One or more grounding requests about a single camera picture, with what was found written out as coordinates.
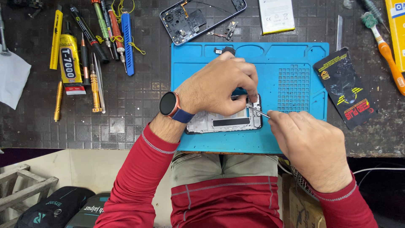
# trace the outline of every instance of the dark tiled table surface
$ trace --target dark tiled table surface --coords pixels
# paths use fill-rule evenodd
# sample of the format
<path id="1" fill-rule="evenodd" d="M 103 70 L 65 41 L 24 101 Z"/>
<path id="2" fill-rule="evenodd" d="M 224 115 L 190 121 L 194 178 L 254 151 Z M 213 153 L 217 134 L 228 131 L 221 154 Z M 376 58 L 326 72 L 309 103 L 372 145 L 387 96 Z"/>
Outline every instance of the dark tiled table surface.
<path id="1" fill-rule="evenodd" d="M 70 2 L 82 11 L 93 32 L 100 34 L 90 0 Z M 206 2 L 225 7 L 230 0 Z M 386 12 L 384 1 L 374 2 Z M 8 47 L 30 63 L 32 69 L 17 110 L 0 103 L 0 146 L 130 149 L 144 126 L 157 114 L 162 93 L 170 90 L 171 41 L 158 16 L 174 3 L 176 1 L 135 1 L 136 9 L 131 13 L 134 40 L 147 53 L 142 56 L 135 52 L 136 75 L 125 75 L 120 62 L 102 66 L 106 114 L 91 112 L 93 100 L 87 89 L 85 96 L 63 96 L 61 120 L 57 123 L 53 120 L 53 112 L 60 70 L 49 69 L 55 3 L 48 4 L 35 19 L 27 16 L 32 10 L 5 7 L 3 17 Z M 333 52 L 336 50 L 337 16 L 342 15 L 342 46 L 349 47 L 354 67 L 378 105 L 379 114 L 370 123 L 349 131 L 329 101 L 328 122 L 345 132 L 349 156 L 405 155 L 405 98 L 397 91 L 371 31 L 361 24 L 359 17 L 364 10 L 357 2 L 353 2 L 352 9 L 346 9 L 343 0 L 293 0 L 295 31 L 266 36 L 260 35 L 258 1 L 247 0 L 247 4 L 246 11 L 234 19 L 239 24 L 233 42 L 328 42 L 330 52 Z M 67 6 L 63 6 L 64 21 L 73 22 Z M 194 6 L 206 15 L 207 25 L 219 19 L 220 12 L 215 9 L 198 3 Z M 215 32 L 223 33 L 228 24 L 219 25 Z M 80 31 L 75 24 L 72 30 L 79 37 Z M 390 43 L 388 33 L 382 28 L 380 32 Z M 195 41 L 226 40 L 202 35 Z"/>

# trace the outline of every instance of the beige pants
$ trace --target beige pants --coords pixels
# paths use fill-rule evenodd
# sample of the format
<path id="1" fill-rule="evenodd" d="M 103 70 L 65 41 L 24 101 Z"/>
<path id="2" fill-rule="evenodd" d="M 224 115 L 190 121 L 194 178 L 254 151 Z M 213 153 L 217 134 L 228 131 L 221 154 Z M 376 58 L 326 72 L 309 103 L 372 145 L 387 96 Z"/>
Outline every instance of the beige pants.
<path id="1" fill-rule="evenodd" d="M 277 156 L 184 154 L 176 151 L 171 163 L 171 187 L 241 176 L 277 176 Z"/>

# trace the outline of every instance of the sleeve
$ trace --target sleeve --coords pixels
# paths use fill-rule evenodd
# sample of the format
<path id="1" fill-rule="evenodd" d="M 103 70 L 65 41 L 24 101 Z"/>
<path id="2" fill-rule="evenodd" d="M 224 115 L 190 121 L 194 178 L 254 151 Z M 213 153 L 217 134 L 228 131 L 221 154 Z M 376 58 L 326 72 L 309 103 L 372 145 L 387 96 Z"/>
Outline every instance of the sleeve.
<path id="1" fill-rule="evenodd" d="M 361 196 L 356 180 L 335 193 L 320 193 L 312 189 L 319 199 L 328 228 L 378 228 L 374 215 Z"/>
<path id="2" fill-rule="evenodd" d="M 152 198 L 178 145 L 163 141 L 147 125 L 119 170 L 95 228 L 152 227 Z"/>

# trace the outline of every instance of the blue silicone repair mat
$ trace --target blue silicone repair mat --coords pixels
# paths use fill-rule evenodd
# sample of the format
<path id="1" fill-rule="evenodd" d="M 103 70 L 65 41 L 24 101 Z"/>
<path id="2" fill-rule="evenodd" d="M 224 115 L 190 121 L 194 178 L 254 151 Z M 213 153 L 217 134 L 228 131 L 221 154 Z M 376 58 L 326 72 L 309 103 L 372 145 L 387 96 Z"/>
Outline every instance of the blue silicone repair mat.
<path id="1" fill-rule="evenodd" d="M 313 64 L 329 54 L 328 43 L 185 43 L 172 44 L 171 88 L 216 58 L 214 48 L 236 50 L 236 57 L 256 65 L 262 108 L 281 112 L 308 111 L 326 121 L 328 93 Z M 259 130 L 183 134 L 178 150 L 234 153 L 281 153 L 267 118 Z"/>

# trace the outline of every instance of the black bag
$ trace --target black bag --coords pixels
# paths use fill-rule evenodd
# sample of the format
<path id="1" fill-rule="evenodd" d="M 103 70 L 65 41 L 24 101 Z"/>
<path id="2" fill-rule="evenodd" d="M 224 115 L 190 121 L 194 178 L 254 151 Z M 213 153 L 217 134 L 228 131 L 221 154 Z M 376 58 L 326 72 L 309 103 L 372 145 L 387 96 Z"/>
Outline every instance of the black bag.
<path id="1" fill-rule="evenodd" d="M 64 228 L 94 195 L 86 188 L 61 187 L 20 215 L 14 228 Z"/>
<path id="2" fill-rule="evenodd" d="M 98 217 L 104 212 L 104 203 L 110 193 L 92 196 L 82 209 L 68 222 L 66 228 L 93 228 Z"/>

